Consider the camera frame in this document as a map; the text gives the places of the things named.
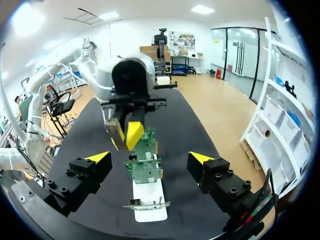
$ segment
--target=workbench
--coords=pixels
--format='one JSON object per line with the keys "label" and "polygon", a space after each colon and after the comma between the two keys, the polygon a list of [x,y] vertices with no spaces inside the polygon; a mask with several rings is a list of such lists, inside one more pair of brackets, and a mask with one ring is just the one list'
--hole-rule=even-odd
{"label": "workbench", "polygon": [[158,156],[164,171],[164,197],[171,202],[167,220],[139,223],[135,221],[134,211],[123,207],[133,198],[132,179],[123,163],[130,152],[114,148],[104,127],[101,106],[95,98],[87,104],[65,137],[48,180],[64,173],[76,157],[110,151],[111,172],[98,192],[90,194],[76,212],[69,214],[70,219],[103,233],[128,238],[208,240],[216,237],[223,233],[230,217],[208,194],[201,193],[187,170],[187,159],[189,151],[213,158],[219,154],[178,90],[160,89],[152,94],[167,99],[167,106],[145,116],[145,127],[156,129],[154,137],[158,141]]}

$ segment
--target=robotic arm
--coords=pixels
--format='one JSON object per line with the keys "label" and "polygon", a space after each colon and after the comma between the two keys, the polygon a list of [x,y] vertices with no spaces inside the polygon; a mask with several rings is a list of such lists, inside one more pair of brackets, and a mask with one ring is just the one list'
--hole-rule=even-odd
{"label": "robotic arm", "polygon": [[[151,98],[149,94],[151,90],[157,89],[153,60],[140,53],[130,58],[111,58],[108,62],[98,64],[82,57],[80,49],[70,49],[64,52],[60,60],[49,64],[30,78],[26,92],[33,95],[33,98],[29,106],[27,133],[14,122],[13,115],[12,118],[9,117],[9,120],[14,122],[12,125],[34,167],[37,168],[42,159],[53,161],[46,153],[50,135],[41,129],[42,104],[46,93],[45,83],[66,65],[70,65],[74,71],[79,71],[93,89],[96,99],[101,104],[105,128],[115,148],[131,151],[144,133],[145,114],[154,111],[157,106],[166,105],[165,99]],[[174,88],[177,84],[158,87]],[[8,102],[7,96],[2,95],[2,101]],[[12,114],[9,104],[5,105],[6,112]],[[131,119],[125,131],[125,119],[129,114]],[[0,148],[0,169],[35,174],[34,167],[18,149]]]}

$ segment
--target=white robotic arm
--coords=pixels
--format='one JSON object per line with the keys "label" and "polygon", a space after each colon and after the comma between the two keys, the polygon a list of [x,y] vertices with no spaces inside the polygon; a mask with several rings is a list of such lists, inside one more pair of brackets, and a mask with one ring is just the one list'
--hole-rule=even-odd
{"label": "white robotic arm", "polygon": [[[136,57],[130,58],[130,60],[144,64],[149,84],[148,86],[153,87],[155,83],[155,69],[152,59],[148,59],[148,56],[146,55],[139,54]],[[122,59],[118,57],[109,58],[107,61],[100,61],[98,64],[89,58],[82,57],[80,49],[70,49],[64,52],[60,60],[48,64],[48,66],[44,67],[40,72],[30,78],[25,88],[26,92],[33,96],[28,112],[27,133],[24,133],[19,128],[17,122],[14,122],[12,125],[20,137],[24,146],[24,152],[29,157],[34,167],[39,167],[40,171],[42,170],[42,172],[49,173],[50,168],[48,167],[48,169],[45,169],[42,164],[42,159],[47,162],[53,161],[46,152],[50,139],[49,134],[41,129],[46,82],[53,78],[63,67],[69,65],[72,70],[80,72],[83,79],[93,89],[96,99],[101,104],[105,104],[108,102],[111,96],[111,89],[114,86],[112,78],[113,68],[120,61],[122,61]],[[8,102],[7,96],[2,96],[1,99],[3,102]],[[9,104],[4,105],[9,117],[10,113],[12,114],[12,111]],[[9,117],[9,120],[11,122],[15,121],[13,114],[12,117]],[[31,167],[25,157],[16,148],[0,148],[0,169],[27,171],[32,174],[36,173],[34,168]]]}
{"label": "white robotic arm", "polygon": [[[23,132],[19,128],[18,123],[13,117],[12,110],[9,107],[3,83],[1,82],[0,84],[1,93],[3,93],[0,95],[8,114],[8,118],[23,144],[26,155],[30,158],[36,168],[39,166],[43,158],[45,158],[47,162],[52,161],[50,156],[46,153],[49,134],[41,130],[43,99],[46,93],[45,83],[56,75],[65,66],[65,64],[67,65],[70,62],[74,62],[80,56],[80,49],[69,50],[64,53],[64,57],[62,57],[60,61],[53,62],[30,78],[29,83],[26,86],[26,92],[33,95],[33,97],[29,106],[27,133]],[[49,172],[49,169],[47,168],[48,166],[43,166],[43,172]],[[36,173],[34,168],[16,148],[0,148],[0,169],[27,171],[32,174]]]}

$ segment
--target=red fire extinguisher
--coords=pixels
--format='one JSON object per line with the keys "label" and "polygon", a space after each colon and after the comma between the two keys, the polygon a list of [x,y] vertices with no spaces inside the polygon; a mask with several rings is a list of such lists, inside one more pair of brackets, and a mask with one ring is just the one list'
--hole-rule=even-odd
{"label": "red fire extinguisher", "polygon": [[221,79],[221,68],[218,68],[218,69],[216,70],[216,75],[215,75],[215,77],[216,77],[217,79]]}

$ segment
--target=ceiling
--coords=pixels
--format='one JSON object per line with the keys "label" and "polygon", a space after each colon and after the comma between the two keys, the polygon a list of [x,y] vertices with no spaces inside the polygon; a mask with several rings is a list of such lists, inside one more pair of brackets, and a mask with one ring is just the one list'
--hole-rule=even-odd
{"label": "ceiling", "polygon": [[[191,12],[198,5],[215,10],[209,15]],[[26,64],[39,59],[50,52],[43,46],[51,40],[65,42],[80,32],[96,27],[105,22],[88,25],[64,18],[76,18],[82,14],[82,8],[97,16],[116,11],[119,19],[130,18],[182,18],[201,21],[210,25],[229,21],[263,21],[275,18],[266,0],[44,0],[33,2],[31,6],[45,15],[45,22],[40,31],[29,37],[18,37],[11,31],[5,39],[2,52],[2,71],[8,72],[7,81],[12,81],[32,66]]]}

